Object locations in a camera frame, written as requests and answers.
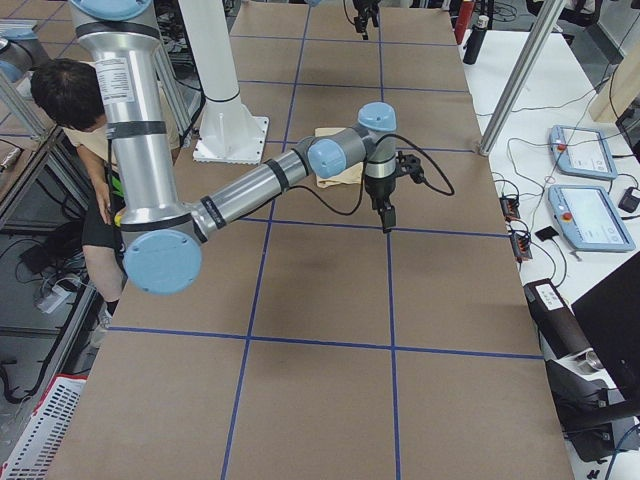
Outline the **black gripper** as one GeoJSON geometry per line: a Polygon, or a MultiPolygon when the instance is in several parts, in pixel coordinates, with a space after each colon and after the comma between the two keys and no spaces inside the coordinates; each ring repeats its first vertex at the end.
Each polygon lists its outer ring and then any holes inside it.
{"type": "Polygon", "coordinates": [[[364,187],[371,199],[373,210],[378,210],[382,231],[387,234],[396,226],[395,207],[391,204],[390,197],[396,188],[396,179],[393,175],[384,178],[375,178],[369,175],[364,177],[364,187]]]}
{"type": "Polygon", "coordinates": [[[363,40],[368,40],[367,21],[369,19],[371,19],[374,27],[379,27],[378,4],[378,0],[353,0],[353,6],[357,12],[354,20],[359,21],[359,33],[363,40]]]}

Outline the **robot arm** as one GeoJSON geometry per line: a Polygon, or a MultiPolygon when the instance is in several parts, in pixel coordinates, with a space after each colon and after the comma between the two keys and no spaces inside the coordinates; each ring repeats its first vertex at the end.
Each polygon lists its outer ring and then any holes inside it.
{"type": "Polygon", "coordinates": [[[364,105],[335,134],[307,137],[263,156],[269,121],[243,104],[228,26],[217,1],[179,5],[200,79],[204,109],[191,159],[173,161],[161,109],[156,56],[162,49],[150,1],[74,1],[76,36],[95,63],[109,149],[124,186],[123,266],[131,283],[156,295],[188,288],[212,233],[248,216],[310,175],[336,176],[354,165],[385,228],[398,172],[396,114],[364,105]]]}

